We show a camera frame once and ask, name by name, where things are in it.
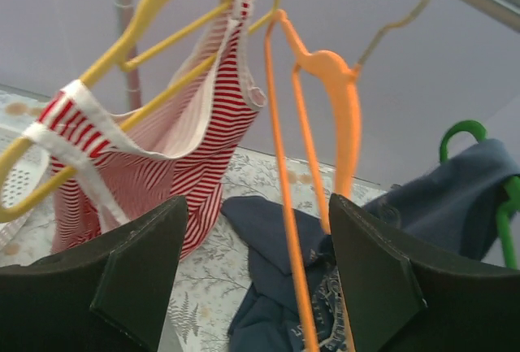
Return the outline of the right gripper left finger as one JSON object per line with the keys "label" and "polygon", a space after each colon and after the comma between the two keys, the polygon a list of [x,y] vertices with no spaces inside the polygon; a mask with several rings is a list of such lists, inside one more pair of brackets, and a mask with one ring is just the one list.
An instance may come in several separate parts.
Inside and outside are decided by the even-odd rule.
{"label": "right gripper left finger", "polygon": [[176,196],[101,236],[1,269],[3,351],[156,351],[188,206]]}

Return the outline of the orange plastic hanger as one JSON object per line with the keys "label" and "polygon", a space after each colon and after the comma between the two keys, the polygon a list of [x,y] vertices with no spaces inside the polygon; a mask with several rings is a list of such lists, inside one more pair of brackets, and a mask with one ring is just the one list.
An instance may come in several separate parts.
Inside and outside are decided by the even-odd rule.
{"label": "orange plastic hanger", "polygon": [[275,76],[271,55],[271,33],[276,24],[281,26],[286,41],[296,59],[292,68],[292,86],[310,173],[318,200],[321,225],[326,233],[331,232],[328,205],[325,198],[322,177],[319,172],[319,162],[306,112],[299,72],[303,70],[317,77],[322,82],[329,97],[336,134],[336,175],[334,190],[346,198],[350,196],[353,176],[357,168],[362,143],[362,110],[357,89],[358,72],[350,69],[347,63],[338,54],[330,50],[309,52],[291,21],[288,19],[286,12],[279,9],[273,13],[264,38],[264,54],[266,60],[266,81],[270,103],[271,127],[283,200],[285,236],[288,243],[288,255],[292,268],[298,312],[304,334],[305,349],[307,351],[318,351],[318,336],[304,270],[297,223],[293,212],[290,183],[285,165],[284,144],[277,107]]}

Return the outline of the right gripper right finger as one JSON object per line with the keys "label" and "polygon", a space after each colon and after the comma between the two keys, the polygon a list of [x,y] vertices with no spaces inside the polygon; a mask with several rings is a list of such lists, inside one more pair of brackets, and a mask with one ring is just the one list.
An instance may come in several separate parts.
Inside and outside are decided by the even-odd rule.
{"label": "right gripper right finger", "polygon": [[358,351],[517,351],[519,272],[412,237],[341,195],[331,237]]}

